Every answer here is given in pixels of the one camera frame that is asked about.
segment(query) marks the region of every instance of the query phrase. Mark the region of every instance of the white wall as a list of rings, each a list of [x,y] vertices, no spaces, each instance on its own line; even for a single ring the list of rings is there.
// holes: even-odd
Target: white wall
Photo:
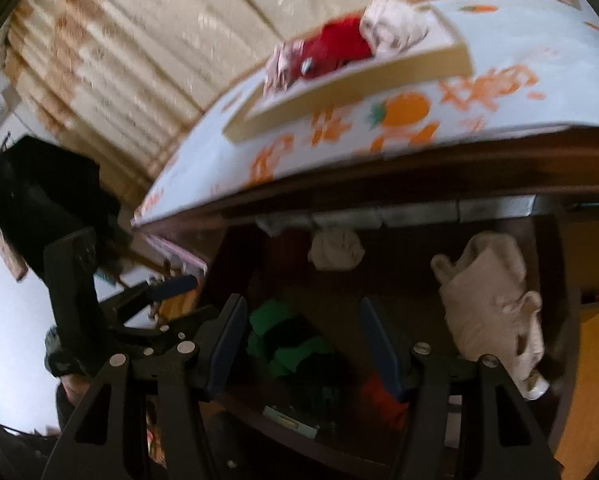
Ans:
[[[0,73],[0,91],[8,82]],[[0,143],[34,133],[45,140],[50,134],[24,103],[17,104],[0,124]],[[125,279],[133,284],[147,279],[145,269],[135,269]],[[121,287],[96,279],[100,299]],[[44,336],[54,324],[49,293],[32,272],[16,283],[0,257],[0,423],[17,430],[46,432],[57,427],[55,389],[58,380],[44,368]],[[145,325],[144,320],[135,325]]]

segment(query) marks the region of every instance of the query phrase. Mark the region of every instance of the red cloth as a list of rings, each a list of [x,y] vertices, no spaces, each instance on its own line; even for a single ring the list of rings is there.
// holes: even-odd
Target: red cloth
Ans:
[[[376,373],[371,374],[361,388],[362,398],[368,398],[391,430],[403,430],[408,404],[400,404],[385,389]]]
[[[291,68],[292,80],[314,79],[337,70],[350,61],[372,57],[371,47],[359,33],[356,16],[326,23],[318,36],[304,41],[301,56]],[[302,63],[310,60],[310,70],[302,74]]]

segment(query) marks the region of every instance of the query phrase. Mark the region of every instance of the screw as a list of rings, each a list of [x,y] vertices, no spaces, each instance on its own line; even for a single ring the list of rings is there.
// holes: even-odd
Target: screw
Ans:
[[[193,341],[182,341],[177,345],[177,351],[180,354],[190,354],[193,350],[195,350],[195,343]]]
[[[420,341],[419,343],[415,343],[415,345],[413,346],[413,350],[416,354],[428,355],[431,353],[432,348],[431,345],[429,345],[428,343]]]
[[[489,368],[497,368],[499,365],[499,360],[494,355],[486,354],[482,357],[482,362],[484,366],[488,366]]]
[[[126,362],[126,355],[115,354],[108,360],[108,362],[111,364],[111,366],[122,366]]]

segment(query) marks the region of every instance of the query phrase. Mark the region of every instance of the shelf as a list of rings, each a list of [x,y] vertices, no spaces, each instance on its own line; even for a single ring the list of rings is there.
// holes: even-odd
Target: shelf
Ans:
[[[308,232],[287,231],[268,238],[255,227],[229,230],[211,267],[203,300],[222,304],[231,292],[244,294],[250,308],[270,297],[284,300],[346,357],[352,379],[342,389],[342,416],[335,431],[322,430],[315,441],[261,415],[266,405],[287,406],[292,400],[285,383],[262,377],[245,352],[238,356],[220,402],[296,452],[361,478],[386,478],[401,435],[379,423],[359,400],[359,388],[373,369],[359,323],[359,304],[368,294],[379,295],[393,321],[411,338],[456,354],[429,263],[437,253],[457,259],[469,238],[484,230],[508,232],[518,240],[528,286],[543,297],[547,357],[539,368],[552,388],[530,407],[555,449],[572,396],[579,326],[572,325],[559,226],[553,217],[359,231],[366,255],[350,272],[317,272],[308,264]],[[450,457],[449,452],[447,471],[452,470]]]

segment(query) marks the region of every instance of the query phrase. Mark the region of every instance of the wooden floor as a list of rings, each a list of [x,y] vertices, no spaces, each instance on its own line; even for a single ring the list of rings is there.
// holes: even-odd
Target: wooden floor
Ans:
[[[585,479],[599,460],[599,314],[582,323],[575,396],[556,457],[563,480]]]

